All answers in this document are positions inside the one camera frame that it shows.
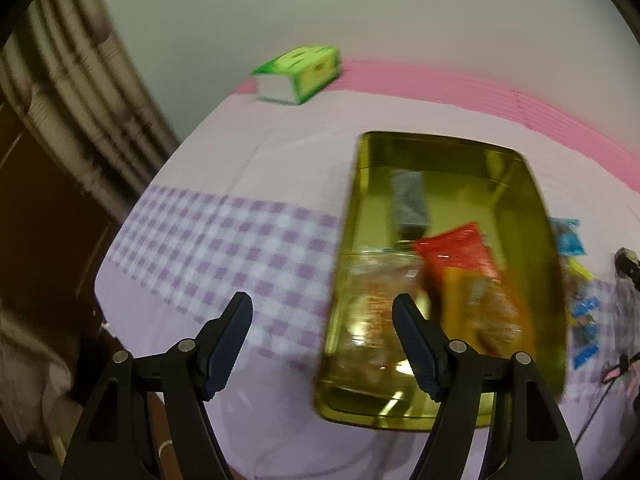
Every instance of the silver screw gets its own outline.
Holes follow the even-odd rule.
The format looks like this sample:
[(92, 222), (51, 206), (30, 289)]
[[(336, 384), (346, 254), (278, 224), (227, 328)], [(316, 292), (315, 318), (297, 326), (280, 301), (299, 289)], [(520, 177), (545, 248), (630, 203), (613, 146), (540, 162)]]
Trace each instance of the silver screw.
[(194, 348), (196, 348), (196, 342), (193, 339), (183, 339), (178, 343), (180, 352), (190, 352)]
[(460, 341), (460, 339), (454, 339), (449, 343), (449, 348), (451, 348), (456, 354), (462, 354), (462, 352), (466, 350), (466, 345)]
[(113, 362), (123, 363), (127, 360), (127, 357), (129, 357), (129, 352), (127, 352), (126, 350), (119, 350), (113, 355)]
[(516, 354), (516, 361), (521, 365), (528, 365), (531, 362), (531, 356), (525, 352), (518, 352)]

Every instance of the checkered tablecloth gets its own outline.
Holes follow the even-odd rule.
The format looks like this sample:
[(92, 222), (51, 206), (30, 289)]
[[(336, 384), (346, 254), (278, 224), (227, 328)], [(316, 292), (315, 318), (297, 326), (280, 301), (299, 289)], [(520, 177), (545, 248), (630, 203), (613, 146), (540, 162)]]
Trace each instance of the checkered tablecloth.
[[(255, 311), (247, 344), (309, 368), (322, 345), (339, 234), (338, 218), (309, 209), (150, 186), (107, 259), (198, 323), (244, 290)], [(616, 323), (613, 292), (613, 284), (593, 282), (600, 352), (573, 370), (570, 345), (564, 400), (597, 393), (602, 367), (617, 362), (627, 325)]]

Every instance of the table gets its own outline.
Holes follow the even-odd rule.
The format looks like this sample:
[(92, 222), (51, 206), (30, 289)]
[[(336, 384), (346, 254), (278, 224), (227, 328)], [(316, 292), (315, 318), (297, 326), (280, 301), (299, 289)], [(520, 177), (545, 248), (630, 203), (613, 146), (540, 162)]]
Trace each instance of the table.
[[(228, 462), (248, 479), (408, 478), (426, 440), (333, 424), (312, 407), (359, 134), (425, 132), (518, 150), (549, 213), (582, 220), (583, 262), (605, 283), (612, 252), (640, 247), (638, 160), (530, 96), (453, 72), (364, 61), (345, 63), (341, 78), (301, 106), (260, 102), (252, 90), (247, 83), (229, 96), (164, 165), (95, 283), (110, 331), (135, 356), (194, 336), (235, 290), (252, 296), (247, 342), (207, 405)], [(573, 436), (614, 354), (605, 348), (580, 372), (568, 368), (561, 410)], [(626, 404), (615, 386), (580, 443), (586, 479), (618, 455), (630, 429), (620, 423)], [(476, 431), (465, 479), (478, 475), (486, 436)]]

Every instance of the gold plastic container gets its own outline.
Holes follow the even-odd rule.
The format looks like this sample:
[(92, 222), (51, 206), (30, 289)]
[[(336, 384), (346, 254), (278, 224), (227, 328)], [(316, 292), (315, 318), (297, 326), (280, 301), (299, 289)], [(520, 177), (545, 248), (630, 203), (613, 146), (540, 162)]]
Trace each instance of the gold plastic container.
[[(391, 171), (423, 174), (433, 236), (475, 221), (530, 309), (534, 358), (556, 397), (562, 393), (566, 314), (558, 254), (545, 207), (523, 157), (517, 152), (474, 140), (426, 134), (367, 132), (360, 137), (353, 190), (334, 275), (334, 300), (316, 380), (318, 413), (334, 422), (369, 428), (430, 430), (437, 403), (418, 389), (407, 362), (398, 361), (384, 388), (367, 389), (332, 373), (340, 359), (340, 341), (353, 323), (349, 286), (350, 254), (361, 248), (396, 248), (392, 220)], [(418, 307), (428, 315), (429, 300)], [(490, 421), (492, 394), (483, 394), (478, 426)]]

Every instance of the green tissue box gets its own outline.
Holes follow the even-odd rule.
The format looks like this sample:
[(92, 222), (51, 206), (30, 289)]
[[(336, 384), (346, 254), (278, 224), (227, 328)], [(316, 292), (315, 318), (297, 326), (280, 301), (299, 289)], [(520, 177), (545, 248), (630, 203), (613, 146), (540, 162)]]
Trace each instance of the green tissue box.
[(258, 97), (299, 105), (340, 75), (334, 46), (301, 46), (256, 68)]

